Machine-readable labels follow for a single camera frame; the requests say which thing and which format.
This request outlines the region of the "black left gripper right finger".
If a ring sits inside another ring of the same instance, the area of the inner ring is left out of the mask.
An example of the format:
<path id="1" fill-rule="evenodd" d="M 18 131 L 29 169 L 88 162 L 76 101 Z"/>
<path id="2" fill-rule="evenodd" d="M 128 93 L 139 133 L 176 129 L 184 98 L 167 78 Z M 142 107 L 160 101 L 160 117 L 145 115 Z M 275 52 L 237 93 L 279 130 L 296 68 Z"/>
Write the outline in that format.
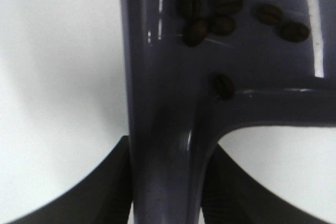
<path id="1" fill-rule="evenodd" d="M 206 169 L 201 209 L 205 223 L 323 223 L 281 199 L 217 145 Z"/>

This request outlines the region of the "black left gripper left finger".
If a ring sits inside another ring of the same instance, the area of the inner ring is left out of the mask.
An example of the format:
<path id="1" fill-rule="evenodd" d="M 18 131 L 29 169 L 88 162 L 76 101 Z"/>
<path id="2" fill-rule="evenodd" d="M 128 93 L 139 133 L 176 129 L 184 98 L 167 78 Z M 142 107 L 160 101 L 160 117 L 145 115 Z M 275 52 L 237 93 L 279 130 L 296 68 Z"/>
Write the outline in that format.
<path id="1" fill-rule="evenodd" d="M 127 223 L 133 201 L 129 138 L 69 191 L 14 223 Z"/>

